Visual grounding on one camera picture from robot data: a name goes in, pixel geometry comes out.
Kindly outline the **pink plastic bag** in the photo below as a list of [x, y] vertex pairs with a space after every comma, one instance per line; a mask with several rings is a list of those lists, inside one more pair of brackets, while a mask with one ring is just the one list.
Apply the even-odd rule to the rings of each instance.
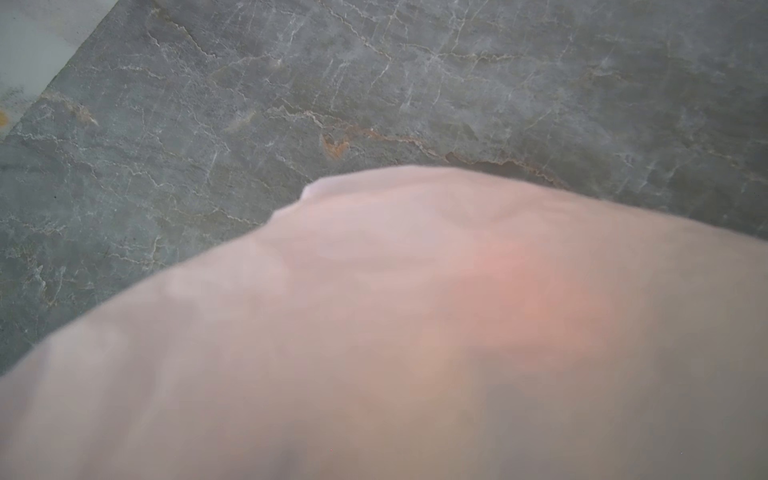
[[48, 336], [5, 479], [763, 479], [767, 245], [435, 167], [329, 177]]

